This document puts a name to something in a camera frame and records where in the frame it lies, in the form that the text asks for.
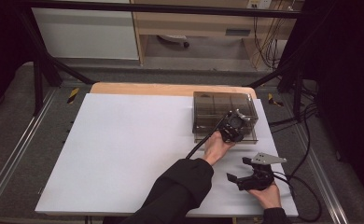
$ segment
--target floor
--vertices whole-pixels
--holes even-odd
[[[189,42],[190,47],[184,49],[180,45],[152,36],[147,49],[147,63],[144,65],[126,63],[101,68],[95,65],[76,65],[76,70],[101,81],[231,86],[249,84],[269,72],[252,69],[242,50],[241,41],[198,37],[190,38]],[[51,101],[45,105],[46,113],[40,119],[32,116],[35,102],[33,71],[30,65],[19,69],[5,98],[0,102],[0,174],[8,173],[0,175],[3,177],[0,179],[1,223],[84,222],[84,217],[49,217],[34,212],[40,190],[46,185],[52,167],[63,149],[63,141],[73,126],[84,94],[91,88],[67,74],[62,76],[64,84],[60,88],[47,87],[45,83],[45,90]],[[277,82],[275,78],[256,89],[268,121],[291,117],[292,94],[279,93],[276,90]],[[307,80],[306,84],[308,88],[315,90],[315,83]],[[72,104],[67,104],[73,88],[79,88],[79,93]],[[278,104],[269,103],[269,94]],[[312,100],[310,96],[302,98],[304,106]],[[280,156],[289,160],[284,166],[286,173],[290,173],[300,161],[307,144],[304,125],[290,124],[293,123],[272,128]],[[308,126],[313,151],[297,175],[313,188],[320,199],[323,211],[315,223],[364,223],[364,188],[351,166],[336,160],[336,152],[320,116],[310,117]],[[22,136],[28,136],[28,140],[21,141]],[[294,186],[297,194],[295,203],[300,215],[315,217],[318,214],[315,198],[301,183],[295,182]],[[345,217],[345,220],[337,221],[335,214]],[[259,217],[238,218],[237,223],[257,223],[255,218]],[[94,222],[100,223],[101,219],[95,217]],[[303,222],[298,218],[292,218],[292,221]]]

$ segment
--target wooden edge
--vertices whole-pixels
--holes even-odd
[[[257,96],[252,88],[231,86],[202,86],[174,84],[143,84],[143,83],[111,83],[98,82],[92,85],[90,93],[101,94],[131,94],[131,95],[175,95],[193,96],[194,91],[217,91],[249,93],[253,99]]]

